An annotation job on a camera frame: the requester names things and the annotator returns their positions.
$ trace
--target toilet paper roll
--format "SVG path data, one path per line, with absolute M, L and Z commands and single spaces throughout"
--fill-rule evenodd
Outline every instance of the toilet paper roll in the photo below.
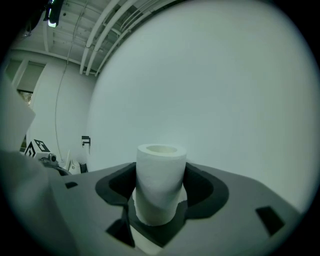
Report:
M 137 149 L 135 211 L 149 226 L 168 223 L 176 214 L 186 168 L 183 147 L 144 144 Z

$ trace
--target wall-mounted device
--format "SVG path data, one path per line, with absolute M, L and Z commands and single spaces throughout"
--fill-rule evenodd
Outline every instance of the wall-mounted device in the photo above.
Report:
M 89 147 L 91 145 L 91 139 L 89 136 L 82 136 L 81 139 L 82 147 L 84 147 L 85 144 L 89 144 Z

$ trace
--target black slot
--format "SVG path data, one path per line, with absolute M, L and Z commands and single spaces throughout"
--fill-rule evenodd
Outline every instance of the black slot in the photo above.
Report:
M 255 211 L 259 215 L 270 236 L 273 236 L 285 225 L 270 206 L 258 208 Z
M 75 186 L 78 186 L 78 184 L 73 182 L 73 181 L 71 181 L 71 182 L 66 183 L 65 186 L 66 186 L 67 189 L 71 189 L 71 188 L 73 188 Z
M 135 241 L 132 237 L 128 214 L 125 209 L 123 209 L 121 219 L 116 220 L 108 229 L 107 233 L 115 237 L 116 239 L 126 243 L 128 246 L 135 247 Z

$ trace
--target white pipe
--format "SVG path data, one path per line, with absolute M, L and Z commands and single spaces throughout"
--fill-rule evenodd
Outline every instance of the white pipe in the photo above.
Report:
M 147 6 L 145 6 L 144 8 L 141 8 L 141 10 L 140 10 L 141 13 L 145 12 L 146 10 L 148 10 L 150 7 L 155 5 L 158 1 L 159 0 L 153 0 L 153 1 L 149 2 L 149 4 Z M 140 15 L 140 13 L 137 13 L 137 15 L 135 15 L 131 20 L 129 20 L 129 22 L 122 28 L 122 31 L 126 30 L 127 27 L 129 27 L 129 25 L 131 24 L 131 22 L 133 22 L 135 20 L 135 18 L 138 17 L 139 15 Z
M 146 1 L 143 5 L 141 5 L 138 9 L 136 9 L 128 18 L 126 18 L 126 20 L 122 23 L 121 27 L 120 27 L 120 31 L 123 30 L 124 25 L 126 24 L 126 22 L 133 16 L 135 15 L 137 12 L 139 12 L 139 14 L 142 12 L 140 11 L 143 7 L 145 7 L 147 4 L 149 4 L 150 2 L 153 2 L 154 0 L 148 0 Z
M 176 0 L 168 0 L 168 1 L 165 1 L 165 2 L 162 2 L 160 5 L 157 5 L 156 7 L 154 7 L 153 9 L 151 10 L 148 10 L 144 15 L 142 15 L 140 18 L 138 18 L 134 23 L 132 23 L 130 25 L 130 27 L 128 27 L 128 29 L 126 31 L 124 31 L 120 36 L 119 38 L 117 39 L 117 41 L 112 45 L 112 47 L 110 48 L 110 50 L 108 51 L 108 53 L 106 54 L 106 56 L 103 58 L 103 61 L 101 62 L 98 70 L 96 71 L 95 73 L 95 76 L 98 75 L 98 73 L 100 72 L 102 66 L 104 65 L 104 63 L 106 62 L 107 58 L 110 56 L 110 54 L 112 53 L 113 49 L 117 46 L 117 44 L 120 42 L 120 40 L 122 38 L 124 38 L 124 36 L 126 34 L 128 34 L 140 21 L 142 21 L 143 19 L 145 19 L 146 17 L 148 17 L 150 14 L 152 14 L 154 11 L 160 9 L 161 7 L 164 7 L 172 2 L 174 2 Z
M 92 43 L 94 41 L 95 35 L 96 35 L 99 27 L 104 22 L 105 18 L 109 15 L 109 13 L 112 11 L 112 9 L 116 6 L 116 4 L 118 4 L 119 2 L 120 2 L 120 0 L 111 0 L 111 2 L 109 2 L 109 4 L 106 6 L 106 8 L 104 8 L 104 10 L 101 13 L 100 17 L 98 18 L 98 20 L 94 24 L 93 29 L 91 30 L 91 33 L 89 35 L 89 38 L 86 41 L 85 49 L 83 51 L 83 55 L 82 55 L 82 59 L 81 59 L 81 65 L 80 65 L 80 74 L 82 74 L 83 71 L 84 71 L 85 62 L 86 62 L 86 59 L 87 59 L 89 48 L 91 47 L 91 45 L 92 45 Z
M 121 32 L 115 28 L 111 28 L 111 30 L 116 33 L 117 35 L 121 36 Z
M 84 72 L 84 67 L 85 67 L 85 62 L 88 56 L 89 48 L 85 47 L 83 54 L 82 54 L 82 59 L 81 59 L 81 64 L 80 64 L 80 74 Z
M 119 18 L 138 0 L 127 0 L 122 6 L 121 8 L 113 15 L 113 17 L 110 19 L 110 21 L 108 22 L 108 24 L 105 26 L 104 30 L 102 31 L 98 41 L 95 44 L 95 47 L 93 49 L 93 53 L 90 57 L 89 60 L 89 64 L 88 67 L 86 68 L 86 72 L 85 74 L 88 76 L 92 63 L 95 60 L 97 51 L 99 51 L 102 43 L 104 42 L 107 34 L 110 32 L 111 28 L 114 26 L 114 24 L 119 20 Z

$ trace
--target cable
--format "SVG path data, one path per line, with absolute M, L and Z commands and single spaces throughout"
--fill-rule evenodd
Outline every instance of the cable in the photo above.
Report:
M 61 151 L 60 151 L 60 146 L 59 146 L 59 140 L 58 140 L 58 133 L 57 133 L 57 105 L 58 105 L 58 97 L 59 97 L 59 92 L 60 92 L 60 87 L 61 87 L 61 83 L 62 83 L 62 80 L 65 76 L 65 73 L 66 73 L 66 70 L 67 70 L 67 66 L 69 64 L 69 55 L 70 55 L 70 52 L 71 52 L 71 49 L 72 49 L 72 46 L 74 46 L 74 41 L 75 41 L 75 37 L 76 37 L 76 31 L 77 31 L 77 28 L 78 28 L 78 23 L 80 21 L 80 18 L 82 17 L 82 15 L 84 14 L 84 11 L 88 5 L 88 2 L 89 0 L 86 1 L 85 5 L 83 6 L 82 8 L 82 11 L 75 23 L 75 26 L 74 26 L 74 30 L 73 30 L 73 34 L 72 34 L 72 42 L 71 42 L 71 47 L 69 49 L 69 52 L 68 52 L 68 55 L 66 57 L 66 64 L 65 64 L 65 67 L 64 67 L 64 70 L 63 70 L 63 73 L 62 73 L 62 76 L 61 76 L 61 80 L 60 80 L 60 84 L 59 84 L 59 87 L 58 87 L 58 92 L 56 94 L 56 99 L 55 99 L 55 113 L 54 113 L 54 126 L 55 126 L 55 137 L 56 137 L 56 143 L 58 145 L 58 151 L 59 151 L 59 155 L 60 155 L 60 159 L 61 161 L 63 162 L 63 158 L 62 158 L 62 155 L 61 155 Z

